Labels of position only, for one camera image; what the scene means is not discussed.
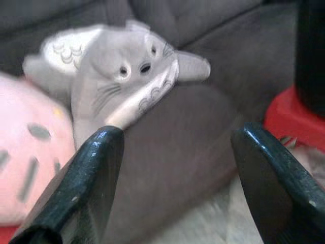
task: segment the floor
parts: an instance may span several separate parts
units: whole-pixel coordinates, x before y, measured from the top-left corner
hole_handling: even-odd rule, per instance
[[[307,147],[291,153],[325,187],[325,155]],[[239,177],[145,244],[262,244]]]

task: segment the totoro plush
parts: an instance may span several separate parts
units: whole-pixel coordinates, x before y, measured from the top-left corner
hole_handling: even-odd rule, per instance
[[[150,28],[128,21],[124,28],[93,25],[46,39],[25,58],[32,82],[71,109],[76,147],[98,128],[125,130],[176,82],[203,81],[209,63],[176,51]]]

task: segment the red object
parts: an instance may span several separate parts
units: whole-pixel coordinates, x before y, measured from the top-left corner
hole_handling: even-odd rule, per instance
[[[0,244],[8,244],[18,227],[0,227]]]
[[[325,151],[325,118],[312,113],[300,102],[294,86],[273,100],[265,127],[279,140],[297,138],[302,144]]]

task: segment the pink pillow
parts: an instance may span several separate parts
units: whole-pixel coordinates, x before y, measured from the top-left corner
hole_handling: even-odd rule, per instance
[[[0,73],[0,225],[20,224],[75,152],[69,113]]]

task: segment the gray fabric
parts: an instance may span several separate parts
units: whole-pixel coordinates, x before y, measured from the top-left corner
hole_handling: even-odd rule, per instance
[[[139,19],[182,46],[262,0],[130,0]]]
[[[266,4],[274,4],[274,3],[293,3],[293,2],[298,2],[298,0],[264,0],[264,3]]]
[[[106,243],[137,243],[228,182],[229,136],[244,121],[213,88],[175,87],[126,131]]]
[[[0,3],[0,32],[14,31],[17,28],[47,20],[94,1],[2,0]]]
[[[211,63],[209,82],[248,118],[261,121],[272,99],[292,85],[296,5],[269,5],[186,47]]]
[[[150,25],[173,46],[178,47],[176,18],[165,0],[129,0],[138,19]]]
[[[80,9],[68,11],[32,26],[26,26],[11,33],[2,33],[0,34],[0,70],[13,75],[21,75],[24,57],[27,54],[37,53],[44,39],[54,33],[71,27],[96,23],[122,25],[125,24],[126,19],[132,17],[133,14],[126,0],[95,1]]]

